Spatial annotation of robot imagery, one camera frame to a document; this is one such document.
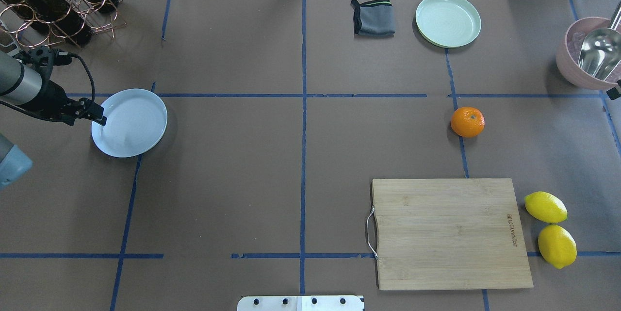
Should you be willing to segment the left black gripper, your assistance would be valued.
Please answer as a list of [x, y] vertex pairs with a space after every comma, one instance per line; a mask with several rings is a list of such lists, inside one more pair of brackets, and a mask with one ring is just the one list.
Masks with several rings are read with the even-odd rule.
[[[69, 65], [72, 62], [72, 53], [38, 47], [20, 51], [19, 59], [25, 67], [34, 71], [34, 83], [41, 84], [37, 94], [33, 98], [26, 98], [19, 107], [39, 117], [55, 119], [72, 127], [75, 124], [75, 117], [66, 115], [63, 108], [71, 105], [73, 100], [66, 96], [63, 88], [50, 79], [54, 66]], [[104, 108], [89, 98], [79, 99], [78, 119], [89, 119], [102, 126], [107, 122]]]

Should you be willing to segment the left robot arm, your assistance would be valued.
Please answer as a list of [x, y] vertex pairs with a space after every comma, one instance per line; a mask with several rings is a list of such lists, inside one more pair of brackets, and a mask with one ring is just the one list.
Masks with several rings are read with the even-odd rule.
[[[53, 67], [69, 65], [73, 59], [82, 64], [90, 82], [91, 97], [71, 99], [51, 80]], [[106, 125], [104, 108], [95, 103], [95, 81], [79, 55], [60, 49], [38, 47], [15, 55], [1, 54], [1, 104], [35, 119], [74, 125], [76, 119], [89, 119]]]

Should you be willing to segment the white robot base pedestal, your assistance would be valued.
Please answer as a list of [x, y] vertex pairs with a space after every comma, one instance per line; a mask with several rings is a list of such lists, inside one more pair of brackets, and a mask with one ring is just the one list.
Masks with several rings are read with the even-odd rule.
[[239, 300], [238, 311], [364, 311], [364, 297], [358, 295], [247, 296]]

